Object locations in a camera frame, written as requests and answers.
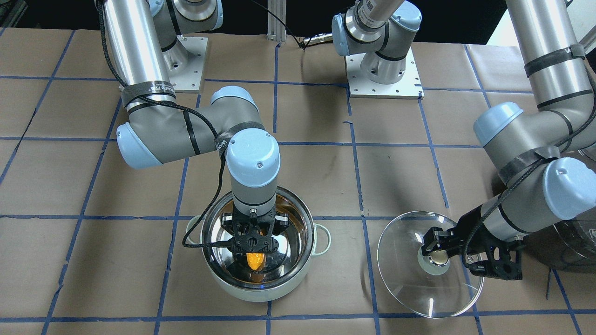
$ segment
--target black strap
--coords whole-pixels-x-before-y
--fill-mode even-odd
[[[503,210],[503,204],[500,204],[498,206],[499,208],[499,212],[501,213],[501,217],[503,217],[503,220],[505,220],[505,222],[507,222],[509,224],[509,226],[511,226],[513,229],[517,230],[518,232],[522,232],[524,234],[530,234],[529,231],[525,231],[521,228],[519,228],[518,226],[514,225],[513,222],[511,221],[511,219],[509,219],[509,217],[507,216],[507,214],[505,214],[505,211]]]
[[[176,92],[172,84],[158,80],[128,85],[122,90],[122,103],[126,106],[138,97],[152,94],[165,94],[176,98]]]
[[[172,48],[174,47],[174,45],[176,45],[176,42],[177,42],[177,41],[178,41],[178,39],[177,39],[177,38],[174,38],[174,41],[173,41],[172,43],[170,43],[169,45],[167,45],[167,46],[164,46],[164,47],[162,48],[162,52],[166,52],[166,51],[168,51],[168,50],[172,49]]]
[[[551,104],[554,104],[554,103],[559,103],[559,102],[561,102],[563,100],[567,100],[567,99],[579,97],[580,95],[592,94],[592,93],[593,93],[593,91],[591,89],[585,89],[583,91],[566,94],[566,95],[563,95],[562,97],[558,97],[558,98],[550,99],[548,101],[544,101],[543,103],[539,103],[536,106],[538,107],[538,109],[540,109],[540,108],[543,108],[544,106],[548,106],[548,105],[551,105]]]
[[[172,20],[172,25],[174,26],[174,31],[176,32],[176,36],[182,35],[180,32],[180,25],[178,25],[178,19],[176,18],[176,12],[174,11],[174,4],[172,0],[166,0],[167,10],[170,12],[170,19]]]
[[[190,142],[193,144],[194,154],[200,155],[201,150],[199,150],[197,138],[194,136],[193,123],[190,121],[190,115],[187,111],[183,111],[182,114],[184,115],[184,123],[186,123],[187,126],[188,137],[190,138]]]
[[[549,52],[548,54],[540,56],[527,63],[526,66],[524,66],[524,69],[526,70],[526,76],[530,77],[534,73],[542,69],[546,69],[549,66],[553,66],[575,58],[586,59],[586,51],[581,44],[573,44],[565,49]]]
[[[525,170],[528,166],[540,159],[546,159],[546,162],[548,163],[559,158],[561,158],[561,153],[557,147],[541,147],[528,150],[512,159],[507,165],[499,170],[499,177],[501,177],[501,180],[506,184],[516,174]]]
[[[257,128],[265,130],[265,127],[262,124],[254,121],[247,121],[233,126],[232,128],[219,134],[219,136],[215,139],[215,148],[219,151],[219,156],[223,156],[225,150],[228,148],[229,141],[232,139],[234,135],[236,135],[237,132],[248,128]]]
[[[565,116],[560,111],[551,110],[551,112],[555,113],[556,115],[559,115],[561,117],[561,119],[563,119],[563,121],[565,121],[565,124],[567,125],[567,131],[569,131],[569,135],[573,134],[573,125],[571,124],[571,121],[569,121],[567,116]],[[570,138],[567,141],[567,145],[561,151],[566,151],[567,149],[569,149],[569,147],[571,146],[571,141],[573,141],[573,138]]]
[[[389,56],[385,56],[385,55],[383,55],[382,53],[380,53],[380,52],[378,52],[378,51],[375,51],[375,52],[374,52],[374,54],[375,54],[375,55],[377,55],[377,56],[379,56],[379,57],[381,57],[382,59],[384,59],[384,60],[388,60],[388,61],[398,61],[398,60],[402,60],[402,59],[406,58],[406,56],[408,55],[408,54],[405,54],[405,55],[403,55],[403,56],[401,56],[401,57],[389,57]]]

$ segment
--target pot handle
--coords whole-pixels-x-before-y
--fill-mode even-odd
[[[316,242],[317,242],[316,236],[318,235],[316,232],[317,228],[323,230],[325,232],[325,235],[327,235],[327,247],[325,248],[325,250],[323,250],[321,252],[315,252]],[[329,229],[327,229],[327,227],[320,225],[320,224],[315,224],[315,238],[313,239],[313,244],[315,247],[312,249],[312,253],[311,253],[312,256],[321,256],[324,253],[326,253],[327,250],[329,250],[329,247],[331,247],[331,233],[329,232]]]

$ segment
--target metal mounting plate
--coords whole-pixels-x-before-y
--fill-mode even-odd
[[[203,86],[203,72],[207,58],[206,37],[180,36],[180,42],[189,52],[186,66],[169,71],[170,83],[180,93],[200,93]]]
[[[371,81],[366,73],[360,69],[360,63],[365,54],[346,56],[347,79],[350,83],[350,96],[355,98],[393,98],[418,99],[424,98],[424,90],[418,75],[418,68],[414,61],[412,48],[406,56],[406,70],[400,81],[383,85]]]

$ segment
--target clear glass lid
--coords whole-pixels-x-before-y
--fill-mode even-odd
[[[480,295],[483,277],[470,274],[459,256],[423,256],[423,237],[431,227],[455,226],[432,212],[409,212],[392,220],[381,235],[378,268],[385,286],[401,304],[427,318],[452,317],[465,312]],[[469,262],[480,256],[469,256]]]

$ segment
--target stainless steel bowl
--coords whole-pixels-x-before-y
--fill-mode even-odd
[[[220,217],[231,213],[232,193],[221,197],[210,209],[201,230],[200,243],[228,240]],[[231,295],[248,301],[277,299],[292,291],[304,278],[316,245],[316,226],[304,202],[283,187],[278,187],[277,212],[289,215],[290,226],[279,236],[279,249],[265,255],[265,264],[252,270],[246,255],[233,254],[226,248],[204,248],[203,254],[216,281]]]

